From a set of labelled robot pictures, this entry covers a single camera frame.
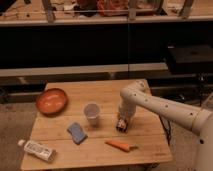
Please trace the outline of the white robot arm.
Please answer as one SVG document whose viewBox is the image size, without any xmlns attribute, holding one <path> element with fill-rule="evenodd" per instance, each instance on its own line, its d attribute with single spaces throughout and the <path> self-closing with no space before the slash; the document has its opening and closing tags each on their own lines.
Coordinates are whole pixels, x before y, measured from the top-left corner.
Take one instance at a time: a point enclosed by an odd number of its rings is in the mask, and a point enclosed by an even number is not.
<svg viewBox="0 0 213 171">
<path fill-rule="evenodd" d="M 143 107 L 199 137 L 193 171 L 213 171 L 213 111 L 157 96 L 146 92 L 142 81 L 135 81 L 120 90 L 122 99 L 119 116 L 129 121 L 136 107 Z"/>
</svg>

